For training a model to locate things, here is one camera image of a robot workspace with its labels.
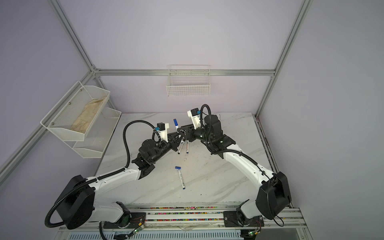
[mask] white wall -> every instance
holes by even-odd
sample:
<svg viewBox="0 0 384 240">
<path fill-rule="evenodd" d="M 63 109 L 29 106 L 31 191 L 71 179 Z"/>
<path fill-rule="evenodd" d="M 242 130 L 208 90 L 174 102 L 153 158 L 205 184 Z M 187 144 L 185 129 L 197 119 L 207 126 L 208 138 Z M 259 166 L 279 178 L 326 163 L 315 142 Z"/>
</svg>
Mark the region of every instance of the white wall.
<svg viewBox="0 0 384 240">
<path fill-rule="evenodd" d="M 61 0 L 98 68 L 274 69 L 302 0 Z"/>
<path fill-rule="evenodd" d="M 211 95 L 168 97 L 167 76 L 103 76 L 117 109 L 123 113 L 185 113 L 208 104 L 215 112 L 256 113 L 269 76 L 213 76 Z"/>
<path fill-rule="evenodd" d="M 2 165 L 87 68 L 46 0 L 0 1 L 0 33 Z M 93 175 L 97 163 L 46 134 L 0 192 L 0 238 L 53 239 L 45 214 L 73 176 Z"/>
<path fill-rule="evenodd" d="M 383 13 L 315 0 L 261 114 L 314 239 L 383 239 Z"/>
</svg>

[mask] table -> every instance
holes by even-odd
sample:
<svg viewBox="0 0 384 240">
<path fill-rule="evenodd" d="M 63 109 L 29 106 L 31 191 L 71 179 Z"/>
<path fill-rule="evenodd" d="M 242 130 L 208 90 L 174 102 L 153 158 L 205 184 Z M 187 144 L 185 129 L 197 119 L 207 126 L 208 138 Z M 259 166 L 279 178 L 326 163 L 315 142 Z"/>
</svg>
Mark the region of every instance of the table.
<svg viewBox="0 0 384 240">
<path fill-rule="evenodd" d="M 271 169 L 260 135 L 251 113 L 213 113 L 221 121 L 224 134 L 231 137 L 256 162 Z M 187 113 L 126 113 L 122 114 L 111 138 L 97 175 L 123 167 L 127 156 L 122 140 L 125 125 L 133 120 L 145 120 L 154 126 L 168 122 L 168 133 L 175 132 L 173 119 L 180 126 L 191 124 Z M 127 144 L 131 160 L 135 159 L 142 142 L 152 137 L 152 129 L 143 123 L 128 127 Z M 183 190 L 175 166 L 181 167 L 186 189 Z M 146 177 L 129 182 L 102 196 L 102 201 L 120 201 L 131 206 L 223 206 L 238 205 L 255 199 L 258 189 L 234 165 L 211 155 L 195 140 L 184 145 L 181 154 L 170 150 L 155 163 L 155 169 Z"/>
</svg>

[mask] robotic arm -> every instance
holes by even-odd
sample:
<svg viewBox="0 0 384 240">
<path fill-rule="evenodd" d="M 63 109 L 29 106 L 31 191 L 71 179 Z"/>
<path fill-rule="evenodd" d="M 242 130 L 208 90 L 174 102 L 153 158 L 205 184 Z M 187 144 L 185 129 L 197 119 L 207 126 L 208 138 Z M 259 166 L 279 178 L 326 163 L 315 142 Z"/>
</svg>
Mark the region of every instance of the robotic arm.
<svg viewBox="0 0 384 240">
<path fill-rule="evenodd" d="M 208 115 L 203 121 L 204 107 L 207 108 Z M 246 225 L 253 217 L 260 215 L 273 219 L 291 202 L 285 175 L 281 172 L 275 174 L 243 153 L 234 140 L 223 134 L 219 119 L 216 115 L 211 115 L 206 104 L 201 110 L 196 108 L 188 111 L 188 116 L 191 117 L 192 124 L 179 127 L 177 132 L 169 134 L 168 123 L 158 123 L 157 127 L 153 127 L 150 123 L 139 120 L 153 127 L 159 140 L 155 141 L 153 134 L 152 139 L 142 143 L 137 158 L 132 160 L 135 166 L 129 166 L 129 150 L 124 140 L 128 158 L 125 167 L 87 179 L 81 175 L 73 177 L 48 212 L 45 225 L 57 227 L 65 224 L 68 229 L 75 229 L 85 222 L 108 221 L 118 227 L 126 227 L 130 221 L 129 210 L 121 202 L 100 202 L 99 197 L 123 184 L 147 176 L 155 168 L 156 161 L 165 153 L 170 150 L 177 151 L 183 138 L 190 142 L 201 140 L 211 154 L 217 154 L 235 165 L 258 189 L 255 200 L 247 200 L 237 208 L 237 220 L 241 225 Z M 50 222 L 55 210 L 63 219 L 60 223 Z"/>
</svg>

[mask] beige cloth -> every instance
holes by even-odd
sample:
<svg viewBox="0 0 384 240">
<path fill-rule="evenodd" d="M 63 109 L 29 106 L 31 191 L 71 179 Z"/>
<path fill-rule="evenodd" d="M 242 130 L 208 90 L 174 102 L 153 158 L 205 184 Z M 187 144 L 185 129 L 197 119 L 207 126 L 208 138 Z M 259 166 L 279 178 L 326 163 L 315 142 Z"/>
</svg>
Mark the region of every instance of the beige cloth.
<svg viewBox="0 0 384 240">
<path fill-rule="evenodd" d="M 90 126 L 92 120 L 94 119 L 96 113 L 99 111 L 101 105 L 103 104 L 105 97 L 93 99 L 87 105 L 85 105 L 80 116 L 75 120 L 71 126 L 71 130 L 76 132 L 85 133 Z"/>
</svg>

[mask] white wire basket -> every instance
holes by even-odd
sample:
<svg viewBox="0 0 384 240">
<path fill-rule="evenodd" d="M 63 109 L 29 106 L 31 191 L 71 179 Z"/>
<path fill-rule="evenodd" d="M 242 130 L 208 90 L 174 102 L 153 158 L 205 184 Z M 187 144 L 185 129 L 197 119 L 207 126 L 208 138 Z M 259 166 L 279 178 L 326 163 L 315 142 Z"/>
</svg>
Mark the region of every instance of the white wire basket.
<svg viewBox="0 0 384 240">
<path fill-rule="evenodd" d="M 119 121 L 121 112 L 104 107 L 84 141 L 71 147 L 82 158 L 101 158 Z"/>
<path fill-rule="evenodd" d="M 208 65 L 194 65 L 194 67 L 199 66 L 207 68 Z M 209 68 L 198 70 L 169 69 L 167 82 L 168 96 L 209 96 L 210 90 Z"/>
<path fill-rule="evenodd" d="M 45 117 L 40 122 L 62 141 L 84 141 L 90 129 L 95 124 L 95 120 L 98 118 L 104 109 L 105 104 L 108 102 L 110 95 L 110 91 L 96 86 L 83 86 L 80 82 L 77 82 L 75 85 L 80 85 L 79 89 L 53 118 L 53 120 L 45 125 L 43 123 L 43 120 L 46 118 Z M 86 123 L 74 126 L 75 121 L 82 121 L 79 120 L 78 117 L 83 113 L 85 106 L 92 100 L 96 101 L 96 105 L 87 115 L 88 119 Z"/>
</svg>

